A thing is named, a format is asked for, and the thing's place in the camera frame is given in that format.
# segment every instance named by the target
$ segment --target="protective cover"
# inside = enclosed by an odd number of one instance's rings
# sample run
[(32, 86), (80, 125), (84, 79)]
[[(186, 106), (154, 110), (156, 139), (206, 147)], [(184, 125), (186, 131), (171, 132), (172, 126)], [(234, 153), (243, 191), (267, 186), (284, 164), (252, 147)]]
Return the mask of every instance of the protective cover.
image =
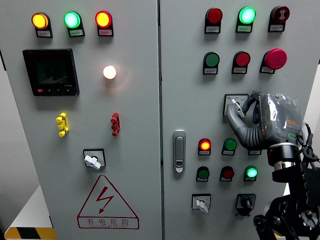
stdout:
[(261, 130), (268, 146), (297, 144), (302, 135), (302, 113), (290, 97), (261, 93), (259, 96)]

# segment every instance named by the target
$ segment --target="white indicator light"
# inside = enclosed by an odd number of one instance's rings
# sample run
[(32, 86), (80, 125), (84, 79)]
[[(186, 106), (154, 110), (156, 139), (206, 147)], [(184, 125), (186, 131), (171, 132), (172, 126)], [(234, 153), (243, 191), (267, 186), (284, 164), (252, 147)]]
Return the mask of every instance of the white indicator light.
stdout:
[(103, 69), (103, 75), (106, 79), (114, 79), (117, 74), (117, 70), (114, 66), (106, 66)]

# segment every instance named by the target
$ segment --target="green indicator light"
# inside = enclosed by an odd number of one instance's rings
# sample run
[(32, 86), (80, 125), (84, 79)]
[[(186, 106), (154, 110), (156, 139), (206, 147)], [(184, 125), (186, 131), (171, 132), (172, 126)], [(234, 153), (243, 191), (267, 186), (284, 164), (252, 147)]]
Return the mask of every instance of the green indicator light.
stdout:
[(69, 11), (64, 15), (64, 23), (68, 28), (75, 29), (80, 25), (80, 16), (74, 11)]
[(251, 6), (241, 9), (239, 19), (243, 24), (251, 24), (256, 18), (256, 10)]
[(288, 137), (292, 140), (297, 140), (297, 136), (292, 133), (289, 133)]
[(219, 57), (217, 54), (209, 54), (208, 56), (206, 56), (205, 58), (205, 63), (209, 66), (209, 67), (214, 67), (219, 63)]
[(258, 174), (258, 171), (255, 167), (249, 167), (247, 170), (246, 170), (246, 175), (249, 177), (249, 178), (254, 178), (255, 176), (257, 176)]
[(234, 151), (237, 148), (237, 142), (233, 138), (229, 138), (229, 139), (224, 141), (223, 146), (228, 151)]
[(202, 170), (199, 172), (198, 176), (201, 179), (207, 179), (209, 177), (209, 173), (206, 170)]

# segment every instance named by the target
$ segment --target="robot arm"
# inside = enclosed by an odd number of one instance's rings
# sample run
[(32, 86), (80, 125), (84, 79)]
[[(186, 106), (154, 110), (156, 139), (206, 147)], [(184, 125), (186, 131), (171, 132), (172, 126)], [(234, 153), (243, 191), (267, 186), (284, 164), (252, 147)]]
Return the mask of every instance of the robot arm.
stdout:
[[(254, 217), (259, 238), (275, 240), (275, 230), (287, 240), (299, 240), (298, 236), (316, 240), (320, 235), (320, 169), (313, 164), (319, 159), (312, 152), (312, 133), (308, 128), (304, 144), (302, 114), (289, 97), (253, 91), (242, 106), (243, 113), (254, 103), (252, 121), (257, 127), (246, 126), (232, 104), (227, 106), (226, 119), (244, 148), (267, 150), (268, 163), (274, 167), (273, 181), (288, 183), (290, 188), (290, 195), (272, 201), (265, 216)], [(317, 224), (312, 212), (316, 213)], [(312, 226), (306, 224), (303, 214), (312, 220)]]

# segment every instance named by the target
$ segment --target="electrical hazard symbol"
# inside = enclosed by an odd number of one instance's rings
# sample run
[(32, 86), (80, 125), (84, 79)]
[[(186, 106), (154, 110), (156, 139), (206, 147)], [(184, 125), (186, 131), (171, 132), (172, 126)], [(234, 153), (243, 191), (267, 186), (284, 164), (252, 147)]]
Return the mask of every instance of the electrical hazard symbol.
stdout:
[(109, 179), (100, 175), (78, 216), (81, 229), (139, 229), (139, 218)]

